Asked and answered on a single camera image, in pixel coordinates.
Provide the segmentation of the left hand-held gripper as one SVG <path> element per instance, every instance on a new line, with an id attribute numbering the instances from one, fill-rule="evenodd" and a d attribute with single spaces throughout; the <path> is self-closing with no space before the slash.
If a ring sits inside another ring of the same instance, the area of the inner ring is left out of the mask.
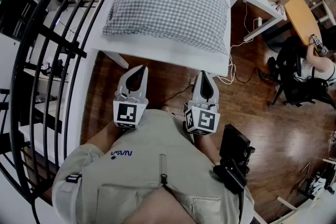
<path id="1" fill-rule="evenodd" d="M 117 127 L 136 129 L 139 126 L 149 103 L 147 84 L 148 68 L 144 65 L 134 67 L 121 76 L 113 100 L 113 120 Z"/>

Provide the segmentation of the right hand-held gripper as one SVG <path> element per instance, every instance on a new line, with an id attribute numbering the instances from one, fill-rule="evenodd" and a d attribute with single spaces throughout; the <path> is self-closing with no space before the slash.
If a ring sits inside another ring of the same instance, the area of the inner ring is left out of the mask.
<path id="1" fill-rule="evenodd" d="M 204 70 L 196 76 L 192 93 L 192 100 L 184 103 L 186 131 L 197 135 L 214 134 L 220 119 L 219 89 L 213 78 Z"/>

